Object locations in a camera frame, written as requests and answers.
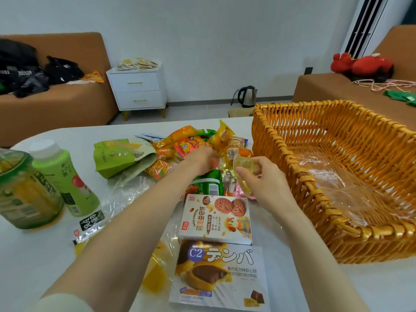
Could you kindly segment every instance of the gray floor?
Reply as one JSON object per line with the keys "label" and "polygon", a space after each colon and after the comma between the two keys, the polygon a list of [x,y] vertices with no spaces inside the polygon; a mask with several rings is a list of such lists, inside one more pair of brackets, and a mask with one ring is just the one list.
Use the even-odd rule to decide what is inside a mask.
{"label": "gray floor", "polygon": [[230,104],[216,105],[195,105],[195,106],[169,106],[165,109],[166,118],[163,118],[156,109],[132,110],[128,114],[128,120],[123,120],[123,114],[117,115],[110,125],[122,124],[141,124],[157,123],[161,121],[179,121],[192,119],[215,119],[227,118],[228,109],[239,108],[241,105],[237,102],[233,106]]}

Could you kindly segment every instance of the white bottle cap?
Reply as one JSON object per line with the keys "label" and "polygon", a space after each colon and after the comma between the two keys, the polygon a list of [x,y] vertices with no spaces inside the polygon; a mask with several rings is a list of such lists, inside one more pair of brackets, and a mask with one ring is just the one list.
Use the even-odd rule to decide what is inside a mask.
{"label": "white bottle cap", "polygon": [[53,140],[44,139],[35,141],[29,148],[29,153],[34,159],[47,159],[59,153],[61,148]]}

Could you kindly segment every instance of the hand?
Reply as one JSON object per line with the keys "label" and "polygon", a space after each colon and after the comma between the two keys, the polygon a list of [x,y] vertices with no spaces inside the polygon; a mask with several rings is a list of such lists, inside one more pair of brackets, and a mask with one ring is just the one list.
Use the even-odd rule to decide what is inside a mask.
{"label": "hand", "polygon": [[278,166],[264,156],[253,159],[260,167],[255,174],[261,174],[261,178],[257,178],[243,167],[237,167],[236,172],[247,182],[263,208],[275,215],[280,224],[292,214],[305,216],[292,196],[286,176]]}
{"label": "hand", "polygon": [[210,147],[202,146],[192,150],[179,165],[186,165],[195,172],[195,177],[208,173],[220,164],[220,156]]}

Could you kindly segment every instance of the red plush toy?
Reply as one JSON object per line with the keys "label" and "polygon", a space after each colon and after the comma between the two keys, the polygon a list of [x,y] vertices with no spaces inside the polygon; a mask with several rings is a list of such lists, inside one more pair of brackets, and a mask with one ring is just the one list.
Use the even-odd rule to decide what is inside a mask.
{"label": "red plush toy", "polygon": [[388,79],[393,75],[393,62],[380,54],[372,54],[353,60],[347,52],[344,52],[342,55],[334,55],[331,70],[335,73],[347,73],[360,78]]}

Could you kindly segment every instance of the orange sofa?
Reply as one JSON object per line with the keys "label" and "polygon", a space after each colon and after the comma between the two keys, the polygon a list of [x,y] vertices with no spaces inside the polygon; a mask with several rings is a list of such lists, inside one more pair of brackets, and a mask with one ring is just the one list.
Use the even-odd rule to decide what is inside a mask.
{"label": "orange sofa", "polygon": [[[393,60],[393,79],[416,81],[415,47],[416,25],[400,25],[388,32],[374,52]],[[405,90],[416,92],[415,87]],[[383,91],[373,92],[369,87],[351,83],[342,74],[309,74],[299,77],[293,101],[352,100],[416,131],[416,108],[382,94]]]}
{"label": "orange sofa", "polygon": [[12,147],[19,141],[45,131],[93,125],[106,125],[118,112],[106,71],[110,62],[100,33],[3,35],[37,49],[41,66],[46,56],[78,63],[85,73],[97,70],[104,83],[59,84],[46,92],[22,99],[0,95],[0,146]]}

